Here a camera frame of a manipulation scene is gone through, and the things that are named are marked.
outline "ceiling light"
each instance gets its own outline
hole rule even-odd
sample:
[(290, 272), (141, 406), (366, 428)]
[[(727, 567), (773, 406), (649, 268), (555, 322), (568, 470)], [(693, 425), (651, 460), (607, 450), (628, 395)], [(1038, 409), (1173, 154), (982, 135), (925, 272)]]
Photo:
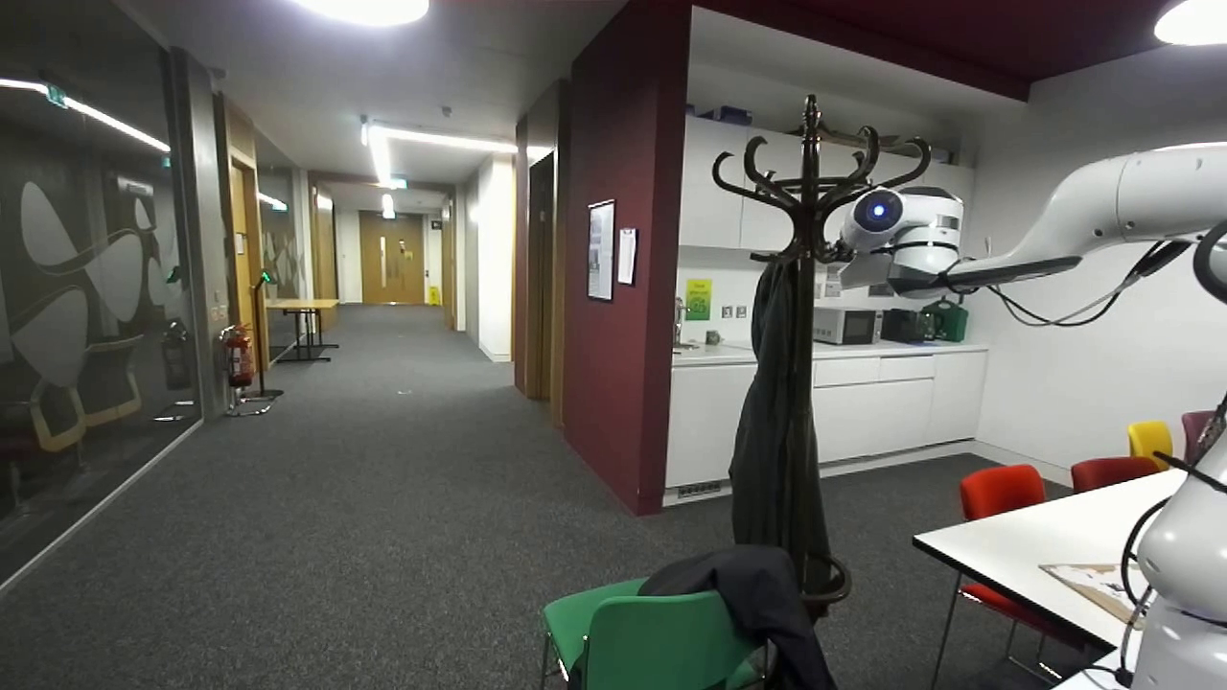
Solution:
[(464, 137), (464, 135), (433, 135), (433, 130), (404, 130), (404, 128), (373, 128), (373, 135), (395, 137), (395, 142), (446, 144), (446, 149), (513, 154), (513, 142), (499, 142), (499, 137)]
[(1153, 38), (1168, 45), (1227, 45), (1227, 0), (1182, 0), (1166, 6)]
[(392, 179), (392, 144), (386, 144), (386, 137), (373, 137), (373, 168), (375, 168), (375, 179)]
[(430, 13), (430, 0), (290, 0), (315, 16), (357, 28), (404, 28)]
[(367, 116), (362, 116), (362, 128), (357, 128), (357, 142), (362, 144), (373, 144), (380, 135), (375, 135), (375, 128), (367, 124)]
[(45, 103), (53, 103), (53, 106), (61, 106), (61, 110), (76, 110), (76, 116), (86, 116), (86, 119), (93, 119), (93, 124), (100, 124), (100, 128), (111, 128), (111, 130), (120, 130), (120, 135), (125, 135), (125, 137), (136, 137), (136, 142), (141, 142), (141, 144), (148, 144), (148, 149), (156, 149), (156, 154), (170, 154), (170, 142), (162, 142), (162, 137), (153, 137), (153, 135), (124, 124), (124, 119), (116, 119), (116, 116), (107, 116), (107, 110), (100, 110), (100, 106), (93, 106), (93, 103), (86, 103), (86, 101), (73, 101), (73, 97), (64, 97), (64, 93), (53, 88), (53, 83), (44, 83), (44, 80), (7, 80), (7, 76), (0, 76), (0, 88), (7, 88), (7, 93), (38, 93)]
[(529, 144), (529, 166), (537, 166), (550, 154), (551, 154), (551, 144)]
[(288, 206), (284, 199), (275, 199), (275, 197), (256, 190), (256, 199), (261, 199), (265, 206), (272, 206), (275, 214), (290, 212), (290, 206)]

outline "table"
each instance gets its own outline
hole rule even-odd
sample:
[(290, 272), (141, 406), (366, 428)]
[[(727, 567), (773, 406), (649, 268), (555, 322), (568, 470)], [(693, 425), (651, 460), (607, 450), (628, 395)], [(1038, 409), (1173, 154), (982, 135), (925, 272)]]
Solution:
[(1049, 497), (1012, 513), (915, 531), (914, 545), (1115, 648), (1122, 620), (1042, 570), (1042, 565), (1115, 565), (1143, 511), (1168, 497), (1186, 470)]
[(265, 299), (265, 309), (284, 309), (294, 318), (294, 351), (303, 361), (327, 361), (323, 309), (339, 309), (339, 299)]

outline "maroon wall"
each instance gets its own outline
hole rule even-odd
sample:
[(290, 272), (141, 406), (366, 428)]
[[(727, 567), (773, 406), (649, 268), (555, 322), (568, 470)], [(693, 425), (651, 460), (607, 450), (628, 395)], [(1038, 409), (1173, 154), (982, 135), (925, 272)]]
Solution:
[[(568, 83), (568, 388), (564, 433), (638, 513), (661, 511), (689, 5), (628, 0)], [(588, 203), (642, 230), (638, 283), (588, 299)]]

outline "kitchen counter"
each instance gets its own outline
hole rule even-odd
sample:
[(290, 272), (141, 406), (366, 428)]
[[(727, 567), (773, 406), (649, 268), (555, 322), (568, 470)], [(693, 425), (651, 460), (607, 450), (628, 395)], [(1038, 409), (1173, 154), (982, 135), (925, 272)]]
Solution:
[[(860, 356), (937, 356), (937, 351), (986, 351), (978, 340), (873, 340), (873, 346), (813, 346), (813, 361), (860, 361)], [(711, 369), (711, 363), (753, 363), (753, 346), (693, 346), (674, 350), (674, 369)]]

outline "door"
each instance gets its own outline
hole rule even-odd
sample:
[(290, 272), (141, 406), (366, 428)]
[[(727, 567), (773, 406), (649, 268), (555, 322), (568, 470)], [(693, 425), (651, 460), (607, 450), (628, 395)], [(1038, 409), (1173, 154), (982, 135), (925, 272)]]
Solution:
[(423, 306), (423, 217), (362, 214), (362, 290), (375, 306)]
[(446, 241), (440, 241), (440, 286), (446, 286), (446, 322), (458, 328), (458, 221), (446, 212)]
[(550, 400), (551, 382), (551, 157), (529, 168), (529, 296), (527, 296), (527, 351), (522, 388), (529, 400)]
[(256, 206), (256, 168), (229, 157), (229, 266), (233, 266), (233, 322), (244, 328), (253, 350), (253, 369), (269, 363), (269, 326), (256, 309), (261, 290), (261, 206)]

